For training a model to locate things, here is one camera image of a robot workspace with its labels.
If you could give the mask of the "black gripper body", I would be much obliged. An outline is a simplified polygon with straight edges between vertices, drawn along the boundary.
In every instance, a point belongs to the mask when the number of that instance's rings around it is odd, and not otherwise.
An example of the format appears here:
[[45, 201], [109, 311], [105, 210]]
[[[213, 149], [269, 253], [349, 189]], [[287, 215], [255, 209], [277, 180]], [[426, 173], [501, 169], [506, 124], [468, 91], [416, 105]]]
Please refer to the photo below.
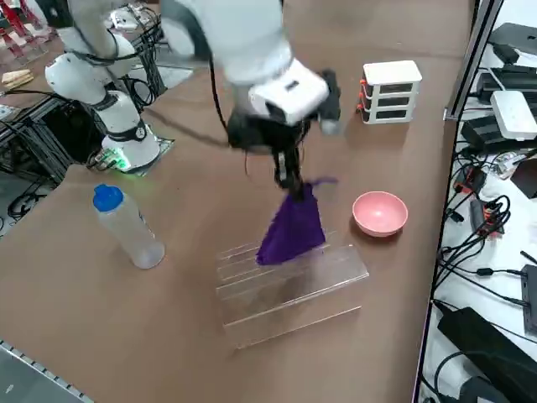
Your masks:
[[320, 71], [320, 76], [328, 85], [328, 98], [314, 112], [294, 125], [254, 117], [237, 107], [233, 108], [227, 121], [229, 145], [245, 153], [277, 154], [297, 148], [305, 139], [314, 121], [318, 122], [323, 134], [339, 133], [341, 88], [338, 86], [334, 70]]

